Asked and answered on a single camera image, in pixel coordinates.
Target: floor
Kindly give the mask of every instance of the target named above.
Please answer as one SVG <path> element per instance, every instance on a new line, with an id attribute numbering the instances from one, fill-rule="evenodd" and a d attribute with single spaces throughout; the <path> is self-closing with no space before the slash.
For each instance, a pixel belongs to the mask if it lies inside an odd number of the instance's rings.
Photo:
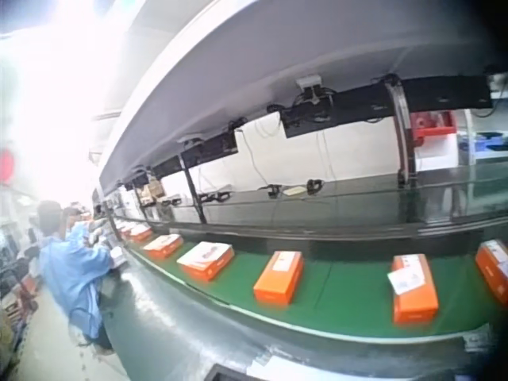
<path id="1" fill-rule="evenodd" d="M 37 302 L 39 310 L 31 317 L 9 381 L 129 380 L 116 354 L 97 356 L 92 347 L 76 346 L 67 319 L 44 288 Z"/>

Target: metal pole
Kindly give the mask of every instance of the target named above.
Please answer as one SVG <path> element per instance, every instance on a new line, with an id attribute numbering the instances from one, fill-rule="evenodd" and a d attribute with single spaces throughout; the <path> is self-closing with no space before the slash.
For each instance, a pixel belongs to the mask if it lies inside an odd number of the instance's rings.
<path id="1" fill-rule="evenodd" d="M 468 165 L 476 165 L 475 130 L 473 128 L 473 116 L 471 110 L 464 110 L 466 117 L 466 129 L 468 131 Z"/>
<path id="2" fill-rule="evenodd" d="M 101 183 L 99 182 L 97 185 L 97 194 L 98 199 L 100 200 L 102 207 L 104 208 L 106 212 L 106 217 L 108 221 L 110 222 L 111 229 L 113 230 L 113 234 L 118 242 L 122 242 L 121 234 L 118 232 L 117 226 L 114 223 L 113 215 L 110 212 L 110 208 L 108 208 L 108 204 L 106 202 L 106 198 L 104 197 L 104 192 L 102 191 Z"/>
<path id="3" fill-rule="evenodd" d="M 148 217 L 146 216 L 146 210 L 144 210 L 143 204 L 141 203 L 140 195 L 137 193 L 137 188 L 133 187 L 133 190 L 134 190 L 134 194 L 136 195 L 137 205 L 139 206 L 144 219 L 148 220 Z"/>
<path id="4" fill-rule="evenodd" d="M 194 186 L 194 182 L 192 181 L 191 173 L 189 172 L 189 168 L 187 168 L 185 164 L 185 160 L 182 157 L 182 154 L 178 155 L 180 159 L 180 165 L 182 166 L 183 173 L 185 173 L 185 177 L 187 179 L 187 184 L 189 185 L 190 195 L 192 196 L 192 203 L 194 208 L 196 208 L 196 212 L 199 216 L 199 221 L 202 224 L 206 224 L 205 213 L 203 212 L 203 205 L 201 204 L 201 199 L 198 197 L 198 192 L 196 192 L 196 187 Z"/>
<path id="5" fill-rule="evenodd" d="M 413 130 L 411 129 L 410 110 L 407 106 L 404 88 L 400 78 L 389 74 L 384 78 L 385 87 L 394 104 L 394 122 L 398 136 L 398 151 L 400 156 L 399 176 L 404 187 L 414 189 L 417 182 L 416 160 L 414 156 Z"/>

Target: hair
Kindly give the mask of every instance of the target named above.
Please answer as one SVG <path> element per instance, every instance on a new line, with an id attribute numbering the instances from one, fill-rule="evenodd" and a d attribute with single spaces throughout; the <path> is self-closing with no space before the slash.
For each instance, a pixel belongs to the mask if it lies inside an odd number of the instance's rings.
<path id="1" fill-rule="evenodd" d="M 81 211 L 79 209 L 76 209 L 72 206 L 68 206 L 67 208 L 64 208 L 62 211 L 62 217 L 66 220 L 69 217 L 77 217 L 81 215 Z"/>
<path id="2" fill-rule="evenodd" d="M 56 201 L 43 201 L 37 208 L 39 228 L 45 237 L 58 232 L 62 221 L 62 207 Z"/>

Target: white label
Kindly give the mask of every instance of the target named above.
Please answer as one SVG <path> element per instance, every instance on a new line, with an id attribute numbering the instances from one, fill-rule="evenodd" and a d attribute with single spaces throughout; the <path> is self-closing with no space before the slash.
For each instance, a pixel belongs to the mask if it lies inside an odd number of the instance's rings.
<path id="1" fill-rule="evenodd" d="M 124 252 L 121 250 L 120 246 L 112 248 L 110 251 L 110 256 L 111 259 L 113 259 L 113 268 L 117 268 L 118 266 L 127 261 Z"/>
<path id="2" fill-rule="evenodd" d="M 168 236 L 160 236 L 144 246 L 144 250 L 153 250 L 168 246 L 180 238 L 179 234 L 170 234 Z"/>
<path id="3" fill-rule="evenodd" d="M 425 284 L 422 271 L 417 267 L 404 267 L 388 274 L 391 286 L 397 295 L 419 288 Z"/>
<path id="4" fill-rule="evenodd" d="M 142 234 L 142 233 L 145 233 L 147 230 L 150 230 L 150 227 L 149 226 L 145 226 L 145 225 L 138 225 L 136 227 L 134 227 L 130 233 L 131 235 L 133 236 L 137 236 L 138 234 Z"/>
<path id="5" fill-rule="evenodd" d="M 271 268 L 273 271 L 289 271 L 296 252 L 279 252 L 277 260 Z"/>
<path id="6" fill-rule="evenodd" d="M 229 244 L 217 244 L 212 242 L 200 242 L 189 252 L 181 256 L 176 262 L 183 265 L 206 267 L 229 250 Z"/>
<path id="7" fill-rule="evenodd" d="M 420 256 L 418 254 L 408 254 L 406 256 L 402 256 L 401 259 L 402 266 L 411 267 L 413 271 L 418 273 L 418 276 L 425 280 L 423 268 L 421 268 Z"/>
<path id="8" fill-rule="evenodd" d="M 496 240 L 487 241 L 484 244 L 499 263 L 506 262 L 508 260 L 508 254 L 506 254 L 504 249 Z"/>
<path id="9" fill-rule="evenodd" d="M 498 269 L 501 270 L 505 278 L 508 279 L 508 262 L 503 262 L 501 264 L 498 264 Z"/>

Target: box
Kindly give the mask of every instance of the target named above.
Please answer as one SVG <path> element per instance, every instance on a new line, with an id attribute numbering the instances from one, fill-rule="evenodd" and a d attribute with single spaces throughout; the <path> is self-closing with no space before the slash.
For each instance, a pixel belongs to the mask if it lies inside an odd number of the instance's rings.
<path id="1" fill-rule="evenodd" d="M 177 262 L 183 270 L 196 279 L 210 281 L 233 258 L 233 247 L 230 244 L 200 242 Z"/>
<path id="2" fill-rule="evenodd" d="M 130 237 L 130 231 L 136 226 L 136 222 L 127 222 L 124 225 L 121 225 L 118 230 L 120 231 L 121 236 L 127 239 Z"/>
<path id="3" fill-rule="evenodd" d="M 254 285 L 258 302 L 287 306 L 303 270 L 301 252 L 275 252 Z"/>
<path id="4" fill-rule="evenodd" d="M 508 251 L 499 240 L 483 242 L 476 253 L 476 264 L 495 297 L 508 305 Z"/>
<path id="5" fill-rule="evenodd" d="M 154 259 L 163 260 L 168 258 L 177 248 L 182 246 L 183 239 L 179 234 L 160 236 L 143 247 L 143 249 Z"/>
<path id="6" fill-rule="evenodd" d="M 125 254 L 120 246 L 116 246 L 110 251 L 111 260 L 113 261 L 113 265 L 111 268 L 119 268 L 122 264 L 127 262 L 127 258 L 125 258 Z"/>
<path id="7" fill-rule="evenodd" d="M 137 225 L 131 229 L 129 235 L 133 242 L 137 242 L 139 244 L 152 235 L 152 229 L 150 229 L 150 226 Z"/>
<path id="8" fill-rule="evenodd" d="M 430 272 L 429 264 L 423 254 L 395 256 L 391 266 L 392 271 L 408 271 L 416 277 L 415 288 L 410 288 L 410 280 L 404 284 L 408 291 L 394 294 L 394 323 L 422 323 L 432 321 L 439 310 L 437 292 Z"/>

